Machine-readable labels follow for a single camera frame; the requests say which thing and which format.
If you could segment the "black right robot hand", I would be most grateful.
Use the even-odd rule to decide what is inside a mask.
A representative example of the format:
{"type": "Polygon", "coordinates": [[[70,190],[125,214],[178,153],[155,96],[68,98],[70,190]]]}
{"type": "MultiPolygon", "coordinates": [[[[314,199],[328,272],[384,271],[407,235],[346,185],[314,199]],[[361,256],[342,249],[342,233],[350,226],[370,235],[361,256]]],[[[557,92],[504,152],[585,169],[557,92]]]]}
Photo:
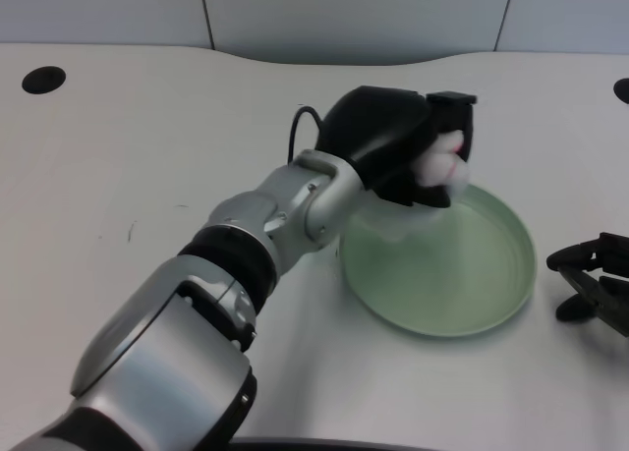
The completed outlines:
{"type": "Polygon", "coordinates": [[[596,239],[559,250],[546,259],[575,291],[555,310],[563,323],[598,318],[628,336],[628,239],[601,233],[596,239]]]}

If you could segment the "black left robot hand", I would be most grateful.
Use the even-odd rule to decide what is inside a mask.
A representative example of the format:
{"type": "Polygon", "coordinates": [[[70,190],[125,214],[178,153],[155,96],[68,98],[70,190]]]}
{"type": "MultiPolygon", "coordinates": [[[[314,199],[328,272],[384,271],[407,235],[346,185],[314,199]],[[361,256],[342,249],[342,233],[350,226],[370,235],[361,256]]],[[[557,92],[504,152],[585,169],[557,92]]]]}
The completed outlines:
{"type": "Polygon", "coordinates": [[[319,125],[315,149],[339,157],[357,172],[368,191],[403,206],[447,208],[446,185],[418,183],[411,163],[437,139],[460,131],[469,159],[473,138],[472,94],[454,91],[421,95],[413,90],[359,86],[338,100],[319,125]]]}

